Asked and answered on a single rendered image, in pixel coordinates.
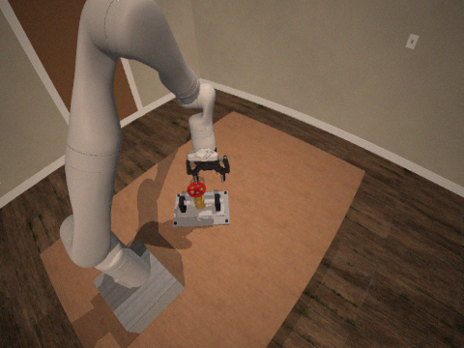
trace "orange rug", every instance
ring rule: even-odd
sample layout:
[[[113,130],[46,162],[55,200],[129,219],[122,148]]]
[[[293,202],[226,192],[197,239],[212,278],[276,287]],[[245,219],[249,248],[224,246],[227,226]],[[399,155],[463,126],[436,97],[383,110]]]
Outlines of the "orange rug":
[[[61,240],[43,252],[84,347],[265,348],[314,275],[364,172],[236,112],[214,127],[230,174],[200,177],[228,191],[230,225],[172,226],[190,142],[114,196],[114,233],[141,240],[185,286],[143,333],[126,332],[94,285],[100,272],[77,267]]]

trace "dark wooden floor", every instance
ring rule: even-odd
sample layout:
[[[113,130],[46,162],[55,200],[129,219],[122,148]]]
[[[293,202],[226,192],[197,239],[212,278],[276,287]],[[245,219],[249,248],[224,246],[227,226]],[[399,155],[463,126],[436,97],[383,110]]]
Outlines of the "dark wooden floor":
[[[217,91],[215,121],[231,111],[365,170],[331,247],[269,348],[464,347],[464,198]],[[186,143],[194,113],[171,101],[125,127],[115,192]],[[217,145],[223,155],[220,139]],[[1,209],[1,347],[81,347],[40,258],[71,212],[64,167]]]

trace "red valve wheel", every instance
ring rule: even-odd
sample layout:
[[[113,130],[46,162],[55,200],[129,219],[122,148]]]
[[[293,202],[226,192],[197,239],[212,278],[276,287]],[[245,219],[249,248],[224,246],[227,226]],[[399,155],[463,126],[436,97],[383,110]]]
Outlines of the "red valve wheel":
[[[201,197],[206,190],[206,186],[203,183],[191,183],[188,185],[187,193],[190,197]]]

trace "gray mounting plate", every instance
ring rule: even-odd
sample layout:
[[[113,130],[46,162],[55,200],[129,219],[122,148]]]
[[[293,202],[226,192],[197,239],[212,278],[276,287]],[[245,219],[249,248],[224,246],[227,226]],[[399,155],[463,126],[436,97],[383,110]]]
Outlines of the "gray mounting plate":
[[[215,208],[215,193],[220,195],[220,211]],[[186,212],[182,213],[179,209],[179,197],[185,197],[187,206]],[[176,195],[176,204],[174,206],[174,218],[172,219],[173,227],[184,226],[213,226],[220,224],[230,224],[229,218],[229,195],[227,191],[205,192],[205,208],[198,210],[195,207],[193,198],[187,193],[178,193]]]

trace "white robotic arm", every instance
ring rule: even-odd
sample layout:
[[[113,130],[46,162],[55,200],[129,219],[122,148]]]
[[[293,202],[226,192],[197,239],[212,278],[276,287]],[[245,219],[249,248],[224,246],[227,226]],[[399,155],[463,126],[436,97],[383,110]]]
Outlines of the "white robotic arm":
[[[111,231],[111,203],[122,143],[113,95],[119,57],[157,70],[163,85],[182,107],[203,109],[188,120],[192,158],[201,149],[216,151],[216,93],[211,85],[200,85],[153,0],[86,2],[79,22],[65,162],[72,215],[62,223],[60,235],[77,266],[96,267],[126,287],[137,287],[148,279],[150,266]]]

